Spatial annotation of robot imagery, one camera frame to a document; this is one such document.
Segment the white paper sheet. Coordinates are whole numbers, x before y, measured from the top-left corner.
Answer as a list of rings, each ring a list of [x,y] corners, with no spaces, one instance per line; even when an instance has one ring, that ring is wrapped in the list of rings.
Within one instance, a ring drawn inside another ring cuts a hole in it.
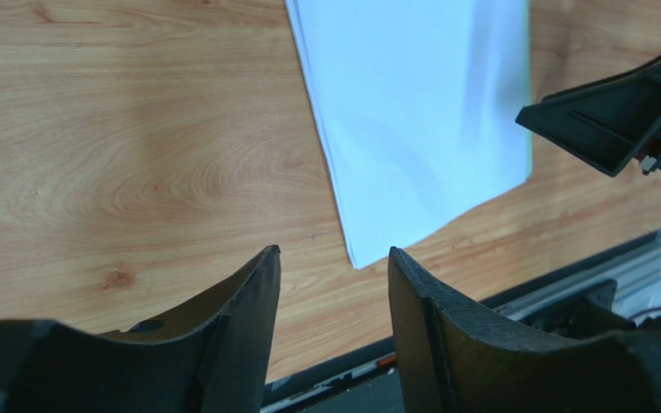
[[[529,2],[286,9],[354,268],[530,177]]]

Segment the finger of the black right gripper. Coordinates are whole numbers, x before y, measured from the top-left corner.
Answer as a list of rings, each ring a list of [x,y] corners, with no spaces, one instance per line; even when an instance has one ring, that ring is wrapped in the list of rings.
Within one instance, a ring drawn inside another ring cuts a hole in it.
[[[617,176],[636,159],[660,114],[661,54],[636,69],[545,96],[522,108],[516,123]]]

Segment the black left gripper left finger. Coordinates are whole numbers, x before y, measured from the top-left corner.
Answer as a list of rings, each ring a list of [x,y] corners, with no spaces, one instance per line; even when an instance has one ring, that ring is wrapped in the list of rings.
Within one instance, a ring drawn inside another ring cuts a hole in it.
[[[280,293],[271,245],[130,330],[0,320],[0,412],[257,412]]]

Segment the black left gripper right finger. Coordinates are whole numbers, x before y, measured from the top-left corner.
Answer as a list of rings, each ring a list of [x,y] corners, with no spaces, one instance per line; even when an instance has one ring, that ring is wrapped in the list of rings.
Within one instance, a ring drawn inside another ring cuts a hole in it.
[[[508,319],[404,250],[388,292],[409,412],[661,412],[661,324],[565,338]]]

